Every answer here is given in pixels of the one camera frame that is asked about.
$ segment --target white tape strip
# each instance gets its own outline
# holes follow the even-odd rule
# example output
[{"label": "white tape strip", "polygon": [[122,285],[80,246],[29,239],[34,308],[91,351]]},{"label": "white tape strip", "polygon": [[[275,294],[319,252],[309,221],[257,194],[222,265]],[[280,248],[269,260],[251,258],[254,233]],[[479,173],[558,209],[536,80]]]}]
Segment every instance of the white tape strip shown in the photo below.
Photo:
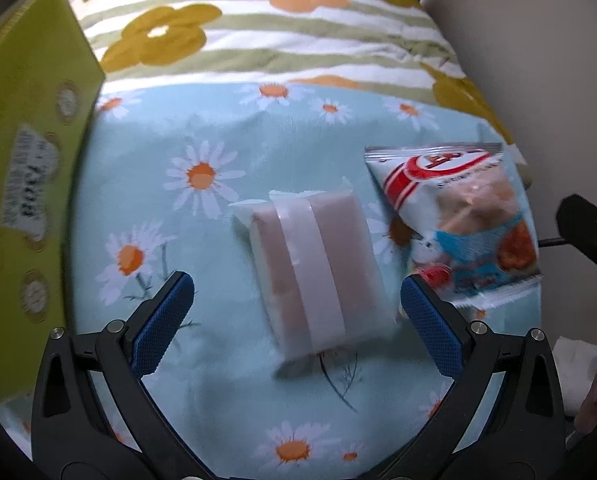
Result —
[{"label": "white tape strip", "polygon": [[304,198],[273,199],[298,283],[314,352],[345,336],[341,304],[312,206]]}]

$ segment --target gray wall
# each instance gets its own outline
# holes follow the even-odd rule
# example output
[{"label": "gray wall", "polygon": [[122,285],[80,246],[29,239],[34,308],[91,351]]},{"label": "gray wall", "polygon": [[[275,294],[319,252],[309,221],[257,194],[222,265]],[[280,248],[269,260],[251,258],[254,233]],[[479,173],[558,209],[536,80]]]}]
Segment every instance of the gray wall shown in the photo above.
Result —
[{"label": "gray wall", "polygon": [[[597,0],[423,0],[467,74],[514,133],[534,178],[539,237],[577,192],[597,204]],[[543,326],[597,344],[597,268],[541,250]]]}]

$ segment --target striped fabric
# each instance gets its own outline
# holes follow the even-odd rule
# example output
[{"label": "striped fabric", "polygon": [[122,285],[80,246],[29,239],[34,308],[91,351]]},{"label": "striped fabric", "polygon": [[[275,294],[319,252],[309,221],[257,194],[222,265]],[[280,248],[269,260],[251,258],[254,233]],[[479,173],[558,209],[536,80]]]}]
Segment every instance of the striped fabric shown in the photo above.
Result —
[{"label": "striped fabric", "polygon": [[[483,117],[524,164],[416,0],[315,0],[313,8],[296,7],[305,2],[73,0],[72,5],[108,72],[104,92],[189,82],[300,80],[344,86]],[[216,8],[215,13],[190,25],[199,5]],[[152,19],[157,21],[150,29]],[[176,28],[181,23],[194,29],[193,38]],[[149,55],[137,54],[141,38],[149,42]],[[179,47],[180,52],[171,50]]]}]

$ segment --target blue gripper pad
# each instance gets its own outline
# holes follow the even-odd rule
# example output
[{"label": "blue gripper pad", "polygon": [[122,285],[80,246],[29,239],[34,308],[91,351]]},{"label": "blue gripper pad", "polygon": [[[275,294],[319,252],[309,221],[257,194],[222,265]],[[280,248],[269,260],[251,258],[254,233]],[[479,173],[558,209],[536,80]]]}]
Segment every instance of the blue gripper pad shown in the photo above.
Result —
[{"label": "blue gripper pad", "polygon": [[137,378],[154,373],[194,302],[194,281],[184,272],[176,274],[173,285],[174,276],[148,300],[158,305],[133,339],[131,367]]},{"label": "blue gripper pad", "polygon": [[[434,295],[435,301],[428,297],[423,286],[428,289],[428,294]],[[440,298],[426,284],[423,286],[416,282],[414,275],[405,278],[401,286],[401,304],[438,371],[455,379],[464,367],[463,343],[434,305],[442,303]]]}]

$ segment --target wrapped package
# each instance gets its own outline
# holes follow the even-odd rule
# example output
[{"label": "wrapped package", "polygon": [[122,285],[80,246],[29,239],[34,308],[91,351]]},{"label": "wrapped package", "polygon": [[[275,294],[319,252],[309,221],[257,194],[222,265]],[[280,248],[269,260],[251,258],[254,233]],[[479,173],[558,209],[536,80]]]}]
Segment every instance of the wrapped package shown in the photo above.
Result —
[{"label": "wrapped package", "polygon": [[352,190],[276,193],[271,202],[231,207],[249,228],[262,299],[286,360],[368,338],[393,323]]},{"label": "wrapped package", "polygon": [[443,299],[456,303],[537,275],[530,212],[500,144],[368,148],[365,161],[416,231],[409,270]]}]

